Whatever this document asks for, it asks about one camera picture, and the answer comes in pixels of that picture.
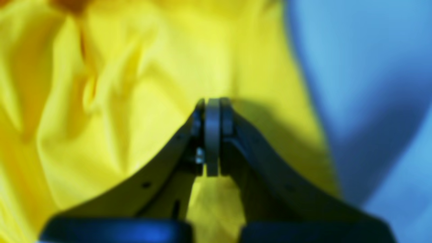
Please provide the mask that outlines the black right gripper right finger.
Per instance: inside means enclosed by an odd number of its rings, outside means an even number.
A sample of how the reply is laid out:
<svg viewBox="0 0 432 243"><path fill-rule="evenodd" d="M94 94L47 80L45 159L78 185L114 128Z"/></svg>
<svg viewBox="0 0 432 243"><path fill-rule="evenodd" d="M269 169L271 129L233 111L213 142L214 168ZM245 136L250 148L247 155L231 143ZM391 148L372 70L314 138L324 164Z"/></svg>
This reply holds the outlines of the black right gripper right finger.
<svg viewBox="0 0 432 243"><path fill-rule="evenodd" d="M314 186L221 98L220 166L240 189L247 222L381 223Z"/></svg>

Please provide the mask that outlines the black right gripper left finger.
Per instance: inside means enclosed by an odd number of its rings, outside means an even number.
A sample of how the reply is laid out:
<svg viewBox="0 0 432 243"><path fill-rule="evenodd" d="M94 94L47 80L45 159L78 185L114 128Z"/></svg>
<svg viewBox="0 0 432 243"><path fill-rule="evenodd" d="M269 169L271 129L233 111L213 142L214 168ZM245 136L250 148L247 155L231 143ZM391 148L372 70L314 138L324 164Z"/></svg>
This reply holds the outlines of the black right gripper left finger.
<svg viewBox="0 0 432 243"><path fill-rule="evenodd" d="M186 123L142 169L64 216L184 218L195 178L204 170L210 177L219 174L221 131L220 100L200 100Z"/></svg>

